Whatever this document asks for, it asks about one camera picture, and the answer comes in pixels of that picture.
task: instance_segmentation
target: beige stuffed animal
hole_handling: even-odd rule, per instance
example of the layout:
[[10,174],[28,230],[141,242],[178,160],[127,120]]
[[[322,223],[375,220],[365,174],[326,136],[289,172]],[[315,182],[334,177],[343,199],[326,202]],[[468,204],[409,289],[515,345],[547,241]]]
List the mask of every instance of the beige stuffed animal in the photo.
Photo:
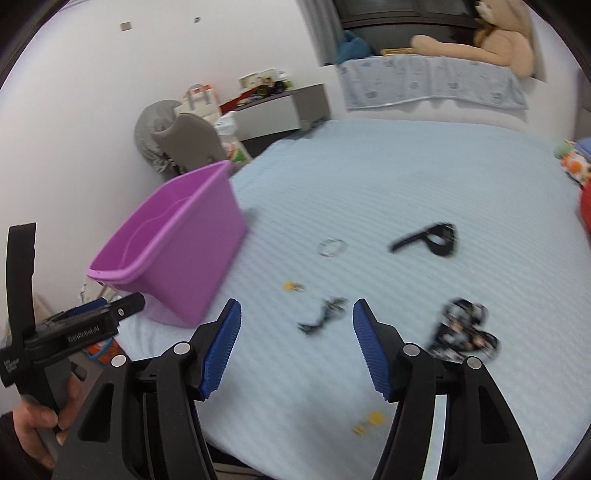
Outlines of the beige stuffed animal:
[[519,78],[530,77],[534,73],[531,19],[522,0],[486,0],[478,2],[476,10],[496,26],[481,40],[481,48],[442,43],[426,35],[415,35],[411,45],[420,55],[483,61],[509,67]]

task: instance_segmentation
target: blue blanket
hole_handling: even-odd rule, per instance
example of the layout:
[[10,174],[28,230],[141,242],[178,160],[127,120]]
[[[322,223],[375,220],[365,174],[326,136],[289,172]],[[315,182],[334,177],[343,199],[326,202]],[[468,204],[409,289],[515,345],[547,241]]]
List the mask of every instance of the blue blanket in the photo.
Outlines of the blue blanket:
[[480,61],[392,55],[349,60],[339,66],[348,109],[428,98],[527,110],[519,80],[507,67]]
[[[394,406],[372,385],[353,302],[366,298],[405,341],[427,346],[444,303],[464,297],[489,310],[501,351],[488,368],[550,480],[591,421],[591,248],[579,188],[552,149],[486,125],[331,121],[234,175],[250,231],[208,318],[235,298],[242,329],[219,390],[197,404],[208,441],[272,478],[371,479],[389,425],[352,429],[373,410],[391,421]],[[434,222],[457,226],[453,257],[422,243],[388,252]],[[348,249],[321,257],[327,238]],[[286,281],[306,290],[287,292]],[[299,331],[329,296],[349,299],[346,316],[317,336]],[[142,316],[120,331],[134,360],[192,334]],[[424,480],[439,464],[441,400]]]

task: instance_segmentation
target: human hand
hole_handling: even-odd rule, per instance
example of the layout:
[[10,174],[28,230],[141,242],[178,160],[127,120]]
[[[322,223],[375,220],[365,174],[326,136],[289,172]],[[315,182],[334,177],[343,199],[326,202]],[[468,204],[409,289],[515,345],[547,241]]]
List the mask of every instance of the human hand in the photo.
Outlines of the human hand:
[[22,449],[49,470],[53,470],[55,461],[39,438],[37,429],[53,429],[56,425],[59,426],[61,432],[56,435],[56,438],[58,443],[63,445],[67,431],[72,426],[84,402],[80,394],[82,392],[82,382],[74,375],[68,380],[67,389],[69,399],[59,415],[56,415],[48,407],[34,404],[25,399],[12,412],[14,431]]

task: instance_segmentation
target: pillow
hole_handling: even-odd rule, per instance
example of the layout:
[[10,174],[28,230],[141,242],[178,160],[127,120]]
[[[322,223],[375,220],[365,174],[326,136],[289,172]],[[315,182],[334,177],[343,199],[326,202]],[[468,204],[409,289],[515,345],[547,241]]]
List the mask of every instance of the pillow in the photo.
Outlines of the pillow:
[[591,158],[591,137],[579,140],[575,143],[574,147],[587,157],[587,159]]

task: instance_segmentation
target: yellow small object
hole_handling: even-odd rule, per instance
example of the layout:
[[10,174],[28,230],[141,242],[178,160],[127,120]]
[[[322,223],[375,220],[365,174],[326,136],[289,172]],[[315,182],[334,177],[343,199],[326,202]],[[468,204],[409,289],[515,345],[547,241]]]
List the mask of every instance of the yellow small object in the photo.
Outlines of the yellow small object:
[[380,53],[384,57],[389,57],[390,55],[406,55],[409,53],[416,53],[416,50],[412,47],[408,48],[383,48],[380,50]]
[[369,412],[367,418],[368,418],[368,423],[370,425],[373,425],[374,427],[377,427],[378,425],[381,425],[382,423],[384,423],[386,421],[386,417],[380,411]]
[[287,290],[287,291],[304,291],[306,288],[305,286],[296,283],[294,281],[286,281],[283,284],[283,290]]
[[353,432],[357,435],[365,435],[368,432],[368,429],[363,425],[355,425],[355,427],[353,427]]

